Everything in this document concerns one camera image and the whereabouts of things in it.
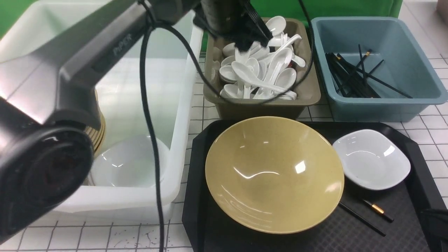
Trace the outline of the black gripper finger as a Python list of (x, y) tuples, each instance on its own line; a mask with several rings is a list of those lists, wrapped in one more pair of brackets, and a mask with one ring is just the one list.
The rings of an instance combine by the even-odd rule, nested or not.
[(273, 38), (272, 32), (262, 20), (261, 16), (259, 16), (259, 13), (253, 7), (250, 0), (242, 0), (242, 5), (251, 19), (249, 23), (253, 25), (253, 27), (256, 27), (256, 41), (259, 41), (263, 47), (269, 47), (268, 43)]

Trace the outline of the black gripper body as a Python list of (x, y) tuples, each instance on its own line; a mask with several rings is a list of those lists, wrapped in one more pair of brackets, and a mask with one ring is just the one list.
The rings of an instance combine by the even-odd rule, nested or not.
[(247, 26), (249, 0), (200, 0), (193, 8), (193, 23), (213, 38), (223, 38), (235, 44), (251, 44)]

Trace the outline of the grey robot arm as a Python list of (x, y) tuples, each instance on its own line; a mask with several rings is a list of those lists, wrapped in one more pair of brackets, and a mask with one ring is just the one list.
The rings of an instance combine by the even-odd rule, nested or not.
[(141, 100), (150, 133), (145, 58), (150, 34), (190, 10), (212, 37), (248, 51), (273, 35), (249, 0), (112, 0), (27, 55), (1, 63), (1, 243), (81, 187), (94, 161), (84, 129), (99, 130), (96, 84), (143, 38)]

